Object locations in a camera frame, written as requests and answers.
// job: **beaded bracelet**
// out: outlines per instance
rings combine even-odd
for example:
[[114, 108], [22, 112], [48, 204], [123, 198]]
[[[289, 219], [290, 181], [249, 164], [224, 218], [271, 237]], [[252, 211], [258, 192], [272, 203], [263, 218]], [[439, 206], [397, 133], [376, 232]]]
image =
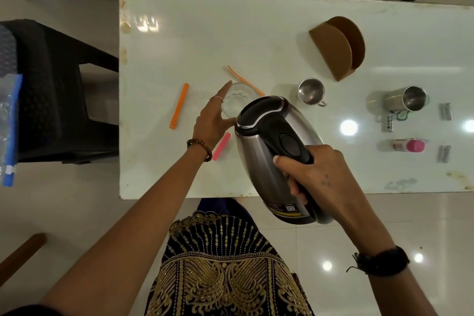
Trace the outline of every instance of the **beaded bracelet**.
[[206, 157], [206, 159], [204, 160], [205, 162], [209, 162], [212, 160], [212, 151], [211, 149], [209, 149], [205, 144], [204, 144], [204, 141], [200, 140], [200, 139], [189, 139], [187, 141], [187, 145], [188, 147], [191, 146], [191, 144], [199, 144], [200, 146], [202, 146], [207, 154], [208, 154], [208, 157]]

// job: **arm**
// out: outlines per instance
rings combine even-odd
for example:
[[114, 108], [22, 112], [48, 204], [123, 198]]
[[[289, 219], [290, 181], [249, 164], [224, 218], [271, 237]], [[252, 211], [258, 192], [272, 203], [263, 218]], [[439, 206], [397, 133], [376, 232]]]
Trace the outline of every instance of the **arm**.
[[[227, 83], [217, 96], [224, 97]], [[213, 149], [234, 119], [222, 120], [212, 97], [193, 138]], [[200, 145], [183, 156], [53, 286], [42, 305], [65, 316], [127, 316], [193, 180], [207, 157]]]
[[[359, 253], [375, 256], [395, 248], [388, 230], [372, 210], [340, 151], [329, 145], [307, 146], [314, 164], [277, 156], [276, 166], [289, 176], [290, 190], [306, 203], [298, 181], [323, 210], [337, 220]], [[436, 316], [434, 308], [408, 268], [391, 277], [369, 276], [382, 316]]]

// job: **plastic bag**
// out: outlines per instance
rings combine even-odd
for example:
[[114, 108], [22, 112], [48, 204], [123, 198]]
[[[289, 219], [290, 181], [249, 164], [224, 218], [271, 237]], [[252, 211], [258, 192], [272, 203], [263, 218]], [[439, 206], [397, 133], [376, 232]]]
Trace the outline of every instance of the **plastic bag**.
[[18, 149], [18, 95], [21, 74], [0, 78], [0, 179], [3, 186], [13, 186]]

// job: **mug handle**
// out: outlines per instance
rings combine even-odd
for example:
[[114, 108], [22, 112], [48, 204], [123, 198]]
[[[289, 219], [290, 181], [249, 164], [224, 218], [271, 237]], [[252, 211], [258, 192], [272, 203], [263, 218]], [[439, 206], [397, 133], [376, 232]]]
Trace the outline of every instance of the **mug handle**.
[[[404, 118], [402, 118], [402, 117], [400, 116], [400, 115], [401, 115], [401, 113], [406, 113]], [[398, 120], [398, 121], [405, 121], [405, 120], [407, 120], [407, 119], [408, 119], [408, 114], [409, 114], [409, 113], [410, 113], [410, 112], [409, 112], [408, 110], [402, 110], [402, 111], [399, 111], [399, 112], [396, 114], [396, 116], [397, 116], [397, 120]]]

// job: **steel mug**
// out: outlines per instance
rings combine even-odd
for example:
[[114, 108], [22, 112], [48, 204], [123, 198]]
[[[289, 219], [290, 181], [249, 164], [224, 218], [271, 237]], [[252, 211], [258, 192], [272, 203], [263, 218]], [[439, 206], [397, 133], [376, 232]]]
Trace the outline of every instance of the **steel mug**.
[[427, 102], [426, 91], [419, 86], [407, 86], [386, 94], [383, 98], [383, 107], [391, 113], [396, 113], [398, 121], [405, 121], [410, 112], [423, 109]]
[[324, 107], [328, 105], [323, 101], [324, 93], [325, 89], [322, 82], [315, 78], [307, 78], [301, 81], [298, 85], [296, 100], [306, 105], [318, 105]]

